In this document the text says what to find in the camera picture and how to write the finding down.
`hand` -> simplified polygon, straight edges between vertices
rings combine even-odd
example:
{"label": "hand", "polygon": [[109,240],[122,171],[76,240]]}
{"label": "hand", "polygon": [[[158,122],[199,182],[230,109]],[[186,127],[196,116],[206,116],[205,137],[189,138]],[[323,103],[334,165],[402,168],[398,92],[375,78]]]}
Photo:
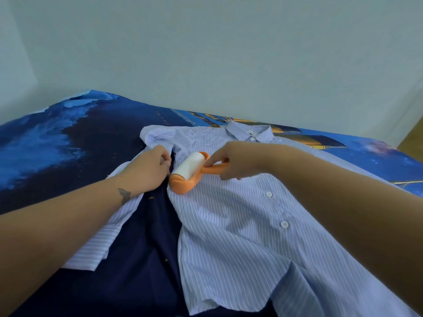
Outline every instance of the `hand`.
{"label": "hand", "polygon": [[272,163],[272,156],[278,155],[281,146],[281,144],[230,141],[216,151],[204,166],[211,166],[218,161],[229,161],[229,166],[220,174],[220,179],[252,177],[269,171],[268,165]]}
{"label": "hand", "polygon": [[131,193],[131,198],[149,192],[161,185],[169,175],[171,156],[158,145],[136,157],[115,178],[119,188]]}

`right hand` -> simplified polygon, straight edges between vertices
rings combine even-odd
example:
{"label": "right hand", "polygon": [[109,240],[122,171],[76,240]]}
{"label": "right hand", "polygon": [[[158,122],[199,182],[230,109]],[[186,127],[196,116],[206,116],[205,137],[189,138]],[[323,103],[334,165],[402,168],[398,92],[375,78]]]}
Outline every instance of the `right hand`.
{"label": "right hand", "polygon": [[216,151],[204,166],[212,166],[218,161],[229,161],[229,166],[220,174],[220,179],[252,177],[268,172],[272,155],[277,154],[274,150],[281,146],[281,144],[230,141]]}

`lint roller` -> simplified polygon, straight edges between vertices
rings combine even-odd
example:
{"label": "lint roller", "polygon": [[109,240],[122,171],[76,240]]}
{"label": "lint roller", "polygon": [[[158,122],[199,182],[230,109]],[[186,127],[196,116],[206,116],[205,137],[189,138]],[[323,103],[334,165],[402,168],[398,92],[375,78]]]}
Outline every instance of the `lint roller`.
{"label": "lint roller", "polygon": [[169,186],[177,194],[186,194],[200,181],[203,174],[220,175],[229,165],[228,162],[204,167],[204,162],[210,158],[205,152],[194,152],[185,159],[169,177]]}

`white adhesive roll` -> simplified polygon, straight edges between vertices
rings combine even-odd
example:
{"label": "white adhesive roll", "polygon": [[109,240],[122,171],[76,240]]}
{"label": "white adhesive roll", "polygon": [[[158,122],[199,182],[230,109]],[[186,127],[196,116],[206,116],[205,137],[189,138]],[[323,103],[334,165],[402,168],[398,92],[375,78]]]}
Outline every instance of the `white adhesive roll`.
{"label": "white adhesive roll", "polygon": [[176,170],[172,171],[172,175],[180,175],[183,179],[189,180],[200,170],[204,160],[205,158],[201,153],[194,152]]}

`shirt collar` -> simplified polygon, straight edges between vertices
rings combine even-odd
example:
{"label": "shirt collar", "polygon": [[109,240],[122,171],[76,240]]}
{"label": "shirt collar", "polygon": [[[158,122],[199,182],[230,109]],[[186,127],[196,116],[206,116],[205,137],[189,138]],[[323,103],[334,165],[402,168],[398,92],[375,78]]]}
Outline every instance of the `shirt collar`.
{"label": "shirt collar", "polygon": [[254,132],[258,142],[270,143],[274,138],[272,128],[269,125],[244,125],[233,120],[226,125],[226,131],[240,141],[245,141],[251,137],[251,134],[248,133],[250,130]]}

